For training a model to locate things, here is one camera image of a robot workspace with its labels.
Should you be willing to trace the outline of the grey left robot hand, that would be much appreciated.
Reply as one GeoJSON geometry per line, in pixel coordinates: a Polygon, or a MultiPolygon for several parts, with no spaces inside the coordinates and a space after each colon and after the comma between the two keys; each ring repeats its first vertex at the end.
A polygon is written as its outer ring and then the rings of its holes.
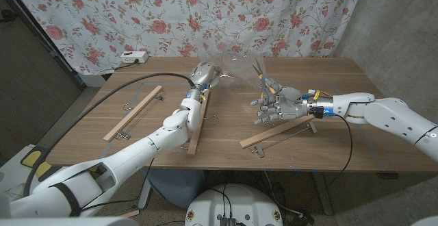
{"type": "Polygon", "coordinates": [[[197,90],[203,92],[206,89],[216,87],[219,82],[219,76],[222,69],[207,62],[200,62],[189,76],[197,90]]]}

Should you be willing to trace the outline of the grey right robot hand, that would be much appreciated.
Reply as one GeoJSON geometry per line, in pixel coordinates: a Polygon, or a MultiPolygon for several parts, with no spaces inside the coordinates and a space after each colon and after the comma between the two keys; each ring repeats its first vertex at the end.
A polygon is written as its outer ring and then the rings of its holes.
{"type": "Polygon", "coordinates": [[[282,86],[273,79],[262,79],[261,98],[252,101],[259,105],[258,119],[254,124],[267,123],[276,119],[294,120],[308,115],[299,90],[282,86]]]}

